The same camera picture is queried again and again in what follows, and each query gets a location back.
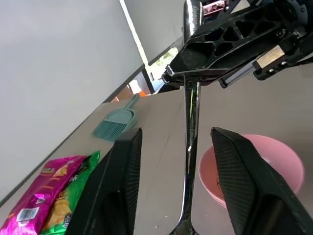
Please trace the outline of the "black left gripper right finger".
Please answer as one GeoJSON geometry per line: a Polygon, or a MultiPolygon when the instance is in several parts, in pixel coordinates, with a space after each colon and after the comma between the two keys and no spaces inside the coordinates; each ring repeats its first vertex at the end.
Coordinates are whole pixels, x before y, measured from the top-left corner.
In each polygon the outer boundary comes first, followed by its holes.
{"type": "Polygon", "coordinates": [[[311,235],[313,220],[247,138],[214,127],[219,183],[237,235],[311,235]]]}

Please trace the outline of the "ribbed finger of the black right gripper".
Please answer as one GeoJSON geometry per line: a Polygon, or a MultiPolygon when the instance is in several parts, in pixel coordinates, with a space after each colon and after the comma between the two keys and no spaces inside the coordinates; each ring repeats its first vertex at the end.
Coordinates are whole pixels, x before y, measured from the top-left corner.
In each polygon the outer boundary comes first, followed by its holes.
{"type": "Polygon", "coordinates": [[[306,35],[307,1],[250,6],[200,26],[168,65],[168,73],[228,72],[275,46],[289,55],[306,35]]]}

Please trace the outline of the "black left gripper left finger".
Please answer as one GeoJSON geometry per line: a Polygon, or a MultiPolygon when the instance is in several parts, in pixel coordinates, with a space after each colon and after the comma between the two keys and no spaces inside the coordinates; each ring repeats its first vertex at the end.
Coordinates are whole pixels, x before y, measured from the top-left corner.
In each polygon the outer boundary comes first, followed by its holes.
{"type": "Polygon", "coordinates": [[[132,235],[140,182],[142,129],[124,132],[90,174],[67,235],[132,235]]]}

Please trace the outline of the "thin finger of the black right gripper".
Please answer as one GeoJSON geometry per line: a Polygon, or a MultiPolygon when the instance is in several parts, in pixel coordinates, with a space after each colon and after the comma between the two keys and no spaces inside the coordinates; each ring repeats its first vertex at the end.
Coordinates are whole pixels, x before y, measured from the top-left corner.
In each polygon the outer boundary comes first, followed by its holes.
{"type": "Polygon", "coordinates": [[[247,65],[230,71],[224,69],[203,70],[191,74],[170,74],[170,71],[171,69],[167,68],[161,76],[167,85],[184,86],[185,80],[190,79],[191,81],[200,82],[202,86],[208,86],[215,81],[218,81],[221,86],[230,86],[247,74],[247,65]]]}

